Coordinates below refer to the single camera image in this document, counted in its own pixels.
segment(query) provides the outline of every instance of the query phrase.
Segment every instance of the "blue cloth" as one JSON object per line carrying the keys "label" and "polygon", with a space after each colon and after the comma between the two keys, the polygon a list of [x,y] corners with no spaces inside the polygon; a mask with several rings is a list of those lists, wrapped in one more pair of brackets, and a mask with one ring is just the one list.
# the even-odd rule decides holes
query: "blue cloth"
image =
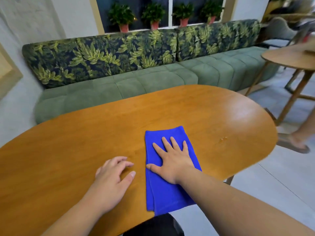
{"label": "blue cloth", "polygon": [[[162,137],[165,137],[169,143],[171,143],[170,138],[174,137],[181,150],[183,150],[183,141],[186,141],[189,156],[195,168],[201,170],[194,149],[182,126],[169,130],[146,131],[146,164],[153,163],[157,166],[162,166],[163,161],[152,146],[152,143],[156,143],[165,151],[166,149],[163,145]],[[170,184],[159,175],[148,169],[146,169],[146,185],[147,210],[154,211],[155,216],[166,214],[195,204],[195,202],[180,185]]]}

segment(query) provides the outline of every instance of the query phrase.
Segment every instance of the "wooden table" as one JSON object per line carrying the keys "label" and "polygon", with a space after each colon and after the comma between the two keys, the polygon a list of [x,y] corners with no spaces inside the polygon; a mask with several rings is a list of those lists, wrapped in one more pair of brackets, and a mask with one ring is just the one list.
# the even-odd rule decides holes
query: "wooden table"
{"label": "wooden table", "polygon": [[313,73],[315,72],[315,53],[310,53],[305,51],[305,49],[308,48],[309,45],[314,45],[314,42],[308,42],[304,44],[296,44],[291,45],[288,47],[282,47],[274,50],[268,50],[264,53],[262,53],[262,58],[266,60],[266,63],[264,67],[259,72],[258,76],[254,80],[252,86],[248,89],[245,96],[249,95],[251,88],[258,83],[260,78],[262,77],[262,74],[270,63],[276,63],[279,65],[282,65],[284,67],[294,68],[297,69],[297,71],[294,73],[293,77],[289,81],[289,84],[293,82],[293,80],[297,77],[297,75],[304,70],[305,74],[301,80],[301,82],[298,84],[297,88],[292,91],[292,96],[287,102],[286,106],[282,110],[281,114],[279,115],[278,119],[274,118],[274,121],[277,126],[281,124],[281,122],[284,120],[285,116],[289,112],[290,108],[294,104],[297,98],[304,97],[304,95],[301,95],[301,92],[303,91],[305,85],[308,83],[310,78],[312,77]]}
{"label": "wooden table", "polygon": [[224,180],[273,150],[277,131],[257,103],[227,89],[186,85],[86,108],[41,123],[0,148],[2,235],[40,235],[76,204],[107,159],[128,156],[136,177],[91,235],[116,236],[150,219],[146,130],[182,125],[203,172]]}

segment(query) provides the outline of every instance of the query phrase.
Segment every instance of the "tropical leaf pattern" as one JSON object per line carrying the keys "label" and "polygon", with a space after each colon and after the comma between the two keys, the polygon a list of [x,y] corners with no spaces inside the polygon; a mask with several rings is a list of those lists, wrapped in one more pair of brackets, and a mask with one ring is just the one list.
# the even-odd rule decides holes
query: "tropical leaf pattern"
{"label": "tropical leaf pattern", "polygon": [[177,60],[184,61],[210,54],[250,47],[260,31],[257,20],[202,24],[178,28]]}
{"label": "tropical leaf pattern", "polygon": [[46,88],[175,62],[172,29],[116,33],[24,45],[23,56]]}

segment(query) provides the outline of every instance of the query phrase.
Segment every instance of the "sofa seat cushion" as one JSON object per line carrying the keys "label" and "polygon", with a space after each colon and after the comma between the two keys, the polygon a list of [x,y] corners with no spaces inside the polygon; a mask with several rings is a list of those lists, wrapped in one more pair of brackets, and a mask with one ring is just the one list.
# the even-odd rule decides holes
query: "sofa seat cushion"
{"label": "sofa seat cushion", "polygon": [[[198,76],[198,84],[239,91],[253,83],[265,63],[261,57],[264,51],[265,48],[249,47],[185,60],[179,64]],[[269,64],[261,81],[271,78],[278,68],[276,64]]]}
{"label": "sofa seat cushion", "polygon": [[35,119],[39,124],[72,111],[197,83],[195,73],[173,63],[46,89],[35,107]]}

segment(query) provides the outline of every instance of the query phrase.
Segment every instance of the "sofa cushion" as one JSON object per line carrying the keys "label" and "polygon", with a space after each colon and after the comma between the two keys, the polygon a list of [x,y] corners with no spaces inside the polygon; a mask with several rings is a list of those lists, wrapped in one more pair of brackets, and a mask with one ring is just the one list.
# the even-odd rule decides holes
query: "sofa cushion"
{"label": "sofa cushion", "polygon": [[[233,91],[249,87],[265,61],[261,54],[266,49],[249,47],[179,62],[198,76],[198,84],[218,86]],[[271,78],[278,70],[269,64],[261,81]]]}
{"label": "sofa cushion", "polygon": [[177,60],[184,61],[253,46],[259,30],[258,20],[230,21],[179,28],[177,29]]}
{"label": "sofa cushion", "polygon": [[196,74],[173,63],[46,89],[35,107],[35,119],[39,124],[83,108],[197,83]]}
{"label": "sofa cushion", "polygon": [[115,33],[24,45],[23,56],[46,88],[175,62],[173,29]]}

